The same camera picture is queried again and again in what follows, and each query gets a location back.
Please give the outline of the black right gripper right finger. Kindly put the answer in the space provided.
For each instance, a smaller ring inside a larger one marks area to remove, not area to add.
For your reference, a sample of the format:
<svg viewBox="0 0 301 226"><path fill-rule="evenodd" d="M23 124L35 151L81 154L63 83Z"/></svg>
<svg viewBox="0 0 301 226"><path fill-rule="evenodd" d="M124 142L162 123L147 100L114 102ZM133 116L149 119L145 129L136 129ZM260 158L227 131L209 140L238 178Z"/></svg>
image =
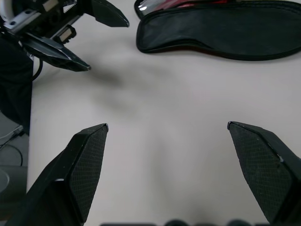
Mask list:
<svg viewBox="0 0 301 226"><path fill-rule="evenodd" d="M273 132L230 121L243 176L272 225L301 226L301 158Z"/></svg>

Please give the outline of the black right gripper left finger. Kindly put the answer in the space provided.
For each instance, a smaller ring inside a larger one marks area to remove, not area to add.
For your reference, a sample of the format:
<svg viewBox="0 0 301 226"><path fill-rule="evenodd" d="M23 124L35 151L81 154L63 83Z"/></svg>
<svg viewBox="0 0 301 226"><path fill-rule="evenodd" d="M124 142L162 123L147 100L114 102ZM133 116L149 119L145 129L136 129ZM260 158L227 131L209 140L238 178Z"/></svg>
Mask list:
<svg viewBox="0 0 301 226"><path fill-rule="evenodd" d="M83 226L99 182L106 123L75 134L41 172L6 226Z"/></svg>

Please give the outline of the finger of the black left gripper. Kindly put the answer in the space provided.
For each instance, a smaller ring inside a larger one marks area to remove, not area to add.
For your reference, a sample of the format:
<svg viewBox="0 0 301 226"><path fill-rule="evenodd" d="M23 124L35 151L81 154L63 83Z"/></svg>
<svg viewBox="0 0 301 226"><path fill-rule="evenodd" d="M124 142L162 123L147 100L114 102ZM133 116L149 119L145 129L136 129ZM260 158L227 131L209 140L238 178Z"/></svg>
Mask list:
<svg viewBox="0 0 301 226"><path fill-rule="evenodd" d="M30 54L54 67L73 72L91 70L89 64L54 40L26 33L22 37L22 45Z"/></svg>
<svg viewBox="0 0 301 226"><path fill-rule="evenodd" d="M109 27L129 27L125 15L107 0L91 0L96 21Z"/></svg>

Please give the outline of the red black paddle case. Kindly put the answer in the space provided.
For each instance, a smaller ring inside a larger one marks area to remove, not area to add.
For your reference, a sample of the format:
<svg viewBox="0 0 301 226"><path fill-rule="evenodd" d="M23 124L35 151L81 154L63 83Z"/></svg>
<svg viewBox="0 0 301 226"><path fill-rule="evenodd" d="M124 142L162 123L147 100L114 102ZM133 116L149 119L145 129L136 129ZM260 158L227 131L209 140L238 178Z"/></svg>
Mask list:
<svg viewBox="0 0 301 226"><path fill-rule="evenodd" d="M147 54L194 50L242 61L301 52L301 3L241 0L156 10L166 0L136 0L136 46Z"/></svg>

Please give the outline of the black robot waist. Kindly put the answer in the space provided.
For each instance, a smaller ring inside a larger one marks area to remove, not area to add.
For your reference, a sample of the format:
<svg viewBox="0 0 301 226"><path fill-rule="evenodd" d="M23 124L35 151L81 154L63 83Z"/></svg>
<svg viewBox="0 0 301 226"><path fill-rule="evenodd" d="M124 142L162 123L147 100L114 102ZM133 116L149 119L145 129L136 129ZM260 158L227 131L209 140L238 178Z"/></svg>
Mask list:
<svg viewBox="0 0 301 226"><path fill-rule="evenodd" d="M30 133L33 61L0 37L0 111Z"/></svg>

